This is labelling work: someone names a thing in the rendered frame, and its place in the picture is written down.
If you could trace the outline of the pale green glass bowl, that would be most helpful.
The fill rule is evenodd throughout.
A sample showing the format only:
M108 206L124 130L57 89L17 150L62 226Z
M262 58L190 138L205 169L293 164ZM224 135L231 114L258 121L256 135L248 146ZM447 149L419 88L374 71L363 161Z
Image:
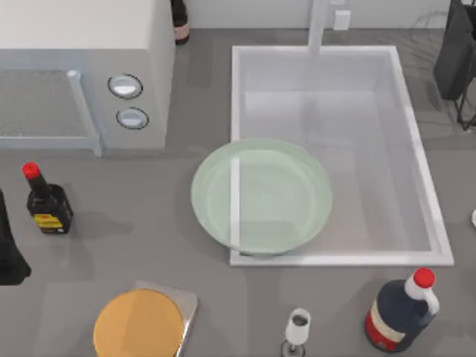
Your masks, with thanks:
M329 176L304 148L248 138L214 150L197 168L190 203L217 243L276 256L311 242L332 211Z

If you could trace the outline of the small microwave knob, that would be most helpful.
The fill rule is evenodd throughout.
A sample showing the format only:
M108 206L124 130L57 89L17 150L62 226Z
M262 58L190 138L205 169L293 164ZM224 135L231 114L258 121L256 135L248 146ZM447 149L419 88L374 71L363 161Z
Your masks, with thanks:
M149 116L142 109L130 107L116 113L116 121L129 130L141 130L149 123Z

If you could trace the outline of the silver kitchen scale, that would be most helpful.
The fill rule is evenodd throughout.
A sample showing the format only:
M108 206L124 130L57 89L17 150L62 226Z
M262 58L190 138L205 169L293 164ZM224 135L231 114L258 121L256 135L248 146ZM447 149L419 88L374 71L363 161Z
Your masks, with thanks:
M184 357L186 354L186 344L193 328L193 322L199 305L199 299L196 294L184 290L176 289L172 286L161 285L158 283L136 280L135 289L151 289L160 292L169 297L177 305L184 323L184 332L181 344L174 357Z

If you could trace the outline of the white sink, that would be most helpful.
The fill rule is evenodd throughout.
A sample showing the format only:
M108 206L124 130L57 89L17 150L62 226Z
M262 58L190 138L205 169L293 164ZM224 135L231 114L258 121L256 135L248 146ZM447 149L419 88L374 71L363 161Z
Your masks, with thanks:
M452 266L451 246L397 49L235 46L231 139L276 138L324 166L333 205L319 235L232 266Z

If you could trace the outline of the large microwave knob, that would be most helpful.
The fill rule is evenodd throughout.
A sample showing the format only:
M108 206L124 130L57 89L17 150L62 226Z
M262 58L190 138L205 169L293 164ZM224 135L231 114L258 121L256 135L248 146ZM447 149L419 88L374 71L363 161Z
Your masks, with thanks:
M107 87L114 96L124 100L131 100L140 96L144 89L142 82L132 74L110 77L107 81Z

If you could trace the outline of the white wine glass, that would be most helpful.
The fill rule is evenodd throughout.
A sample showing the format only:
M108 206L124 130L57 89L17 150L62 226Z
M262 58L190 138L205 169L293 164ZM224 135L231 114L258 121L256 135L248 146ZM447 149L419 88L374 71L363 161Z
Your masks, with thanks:
M280 357L305 357L305 343L309 338L311 315L303 308L294 309L288 319Z

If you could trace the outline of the dark bottle with pink label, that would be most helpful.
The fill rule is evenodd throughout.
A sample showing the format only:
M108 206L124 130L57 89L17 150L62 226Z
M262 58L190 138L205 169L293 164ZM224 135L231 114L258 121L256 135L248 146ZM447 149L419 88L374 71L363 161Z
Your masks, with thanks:
M190 38L187 7L184 0L170 0L176 45L184 45Z

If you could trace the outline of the tall white tap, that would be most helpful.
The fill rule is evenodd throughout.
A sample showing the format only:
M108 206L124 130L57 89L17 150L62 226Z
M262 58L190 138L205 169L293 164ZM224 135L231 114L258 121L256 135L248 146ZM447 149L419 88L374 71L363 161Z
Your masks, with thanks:
M308 53L311 57L315 57L320 53L328 7L329 0L312 0L307 45Z

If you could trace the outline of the round orange plate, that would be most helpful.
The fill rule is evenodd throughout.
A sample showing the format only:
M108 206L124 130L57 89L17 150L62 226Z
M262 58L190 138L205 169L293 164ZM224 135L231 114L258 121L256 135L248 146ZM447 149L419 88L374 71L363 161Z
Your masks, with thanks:
M175 357L184 321L165 294L135 289L114 297L97 316L93 344L97 357Z

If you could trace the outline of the small black bottle red cap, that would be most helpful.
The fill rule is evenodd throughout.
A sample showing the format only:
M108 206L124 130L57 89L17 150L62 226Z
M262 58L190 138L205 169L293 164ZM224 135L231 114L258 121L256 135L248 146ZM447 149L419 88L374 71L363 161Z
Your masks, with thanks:
M44 234L67 234L74 213L64 188L47 183L33 161L24 163L22 172L30 186L27 209L36 226Z

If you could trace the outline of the dark jug red cap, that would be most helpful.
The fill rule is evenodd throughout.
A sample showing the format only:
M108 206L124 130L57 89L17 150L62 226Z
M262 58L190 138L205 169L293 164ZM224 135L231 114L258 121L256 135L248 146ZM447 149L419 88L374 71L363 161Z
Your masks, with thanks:
M436 275L418 268L408 278L384 284L364 319L368 341L384 353L406 351L440 311Z

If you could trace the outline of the microwave oven door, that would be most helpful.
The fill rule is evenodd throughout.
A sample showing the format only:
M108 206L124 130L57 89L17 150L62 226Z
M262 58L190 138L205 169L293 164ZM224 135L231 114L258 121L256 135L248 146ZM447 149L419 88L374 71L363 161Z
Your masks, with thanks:
M0 149L89 149L102 155L82 78L75 69L0 70Z

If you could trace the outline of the pale microwave oven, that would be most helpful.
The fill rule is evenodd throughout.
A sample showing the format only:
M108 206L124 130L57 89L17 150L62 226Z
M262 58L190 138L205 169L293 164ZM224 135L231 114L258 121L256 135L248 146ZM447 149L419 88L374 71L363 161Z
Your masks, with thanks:
M0 70L78 70L103 151L165 148L176 46L169 0L0 0ZM110 77L132 74L140 96L124 100ZM141 130L116 121L135 107Z

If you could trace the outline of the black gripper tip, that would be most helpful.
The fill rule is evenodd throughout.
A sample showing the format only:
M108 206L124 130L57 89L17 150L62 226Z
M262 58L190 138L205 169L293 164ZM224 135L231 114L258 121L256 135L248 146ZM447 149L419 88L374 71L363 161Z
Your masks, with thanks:
M31 268L13 238L4 195L0 189L0 286L18 286L30 274Z

